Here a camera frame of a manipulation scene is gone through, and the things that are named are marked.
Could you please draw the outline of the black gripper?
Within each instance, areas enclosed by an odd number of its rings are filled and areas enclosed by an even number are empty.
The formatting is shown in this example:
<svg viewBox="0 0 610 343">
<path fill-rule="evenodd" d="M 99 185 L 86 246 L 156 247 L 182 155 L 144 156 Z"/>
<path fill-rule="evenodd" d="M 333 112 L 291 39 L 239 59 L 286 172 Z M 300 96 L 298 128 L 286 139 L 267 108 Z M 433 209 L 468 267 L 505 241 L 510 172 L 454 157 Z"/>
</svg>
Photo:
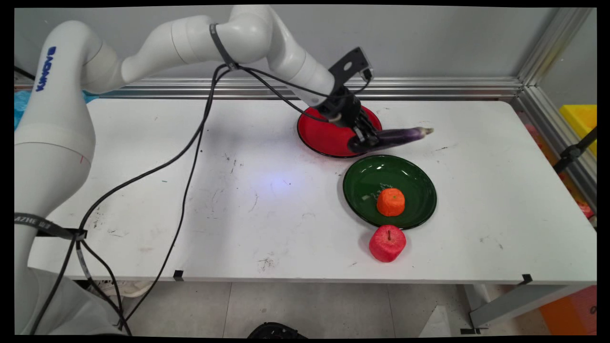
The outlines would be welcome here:
<svg viewBox="0 0 610 343">
<path fill-rule="evenodd" d="M 355 94 L 347 87 L 339 87 L 316 110 L 329 123 L 337 127 L 351 128 L 354 135 L 349 139 L 349 149 L 370 149 L 370 141 L 378 141 L 377 128 L 367 114 L 360 117 L 361 104 Z"/>
</svg>

